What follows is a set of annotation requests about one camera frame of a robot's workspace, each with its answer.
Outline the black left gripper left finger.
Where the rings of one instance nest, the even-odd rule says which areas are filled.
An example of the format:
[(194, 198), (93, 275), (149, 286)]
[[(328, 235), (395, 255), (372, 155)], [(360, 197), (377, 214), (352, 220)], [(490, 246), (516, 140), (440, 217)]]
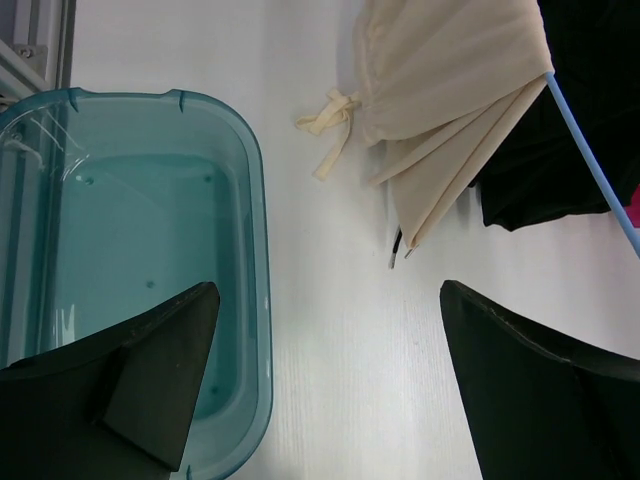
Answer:
[(167, 479), (179, 470), (218, 318), (199, 283), (1, 371), (4, 479)]

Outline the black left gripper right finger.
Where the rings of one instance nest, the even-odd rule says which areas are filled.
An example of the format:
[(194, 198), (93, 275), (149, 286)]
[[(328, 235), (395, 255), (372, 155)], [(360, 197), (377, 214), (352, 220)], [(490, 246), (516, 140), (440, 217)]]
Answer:
[(446, 340), (485, 479), (636, 479), (639, 362), (440, 289)]

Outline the light blue wire hanger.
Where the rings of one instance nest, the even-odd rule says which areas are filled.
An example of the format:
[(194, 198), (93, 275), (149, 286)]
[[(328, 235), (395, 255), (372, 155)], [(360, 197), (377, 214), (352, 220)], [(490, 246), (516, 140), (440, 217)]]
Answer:
[(594, 178), (600, 192), (602, 193), (606, 203), (610, 207), (614, 217), (616, 218), (619, 226), (625, 234), (627, 240), (631, 244), (636, 256), (640, 255), (640, 242), (639, 234), (636, 232), (631, 219), (629, 218), (624, 206), (620, 202), (614, 189), (612, 188), (609, 180), (603, 172), (600, 164), (594, 156), (585, 136), (583, 135), (576, 119), (566, 102), (566, 99), (557, 83), (555, 76), (552, 72), (546, 72), (544, 74), (545, 81), (549, 90), (553, 96), (553, 99), (559, 108), (559, 111), (563, 117), (565, 124), (567, 125), (569, 132), (578, 147), (586, 165)]

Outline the beige drawstring trousers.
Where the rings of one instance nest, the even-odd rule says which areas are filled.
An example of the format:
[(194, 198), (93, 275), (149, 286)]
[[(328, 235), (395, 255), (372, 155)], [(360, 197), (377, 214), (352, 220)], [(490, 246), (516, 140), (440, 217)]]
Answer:
[(359, 124), (386, 156), (402, 237), (420, 245), (546, 87), (554, 70), (534, 1), (368, 1), (353, 31), (357, 90), (300, 117), (313, 135)]

